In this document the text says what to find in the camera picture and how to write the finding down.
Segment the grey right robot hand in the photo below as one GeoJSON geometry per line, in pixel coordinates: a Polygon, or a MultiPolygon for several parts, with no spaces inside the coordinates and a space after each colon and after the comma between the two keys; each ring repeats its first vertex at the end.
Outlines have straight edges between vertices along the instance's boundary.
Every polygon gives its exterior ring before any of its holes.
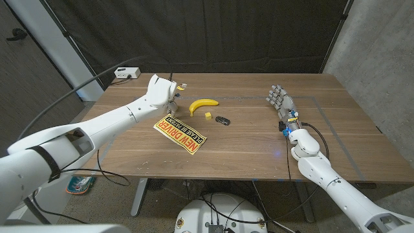
{"type": "Polygon", "coordinates": [[[281,121],[279,130],[287,130],[288,133],[300,129],[301,123],[298,119],[298,112],[294,101],[286,90],[279,84],[273,85],[269,91],[266,101],[269,102],[278,112],[281,121]]]}

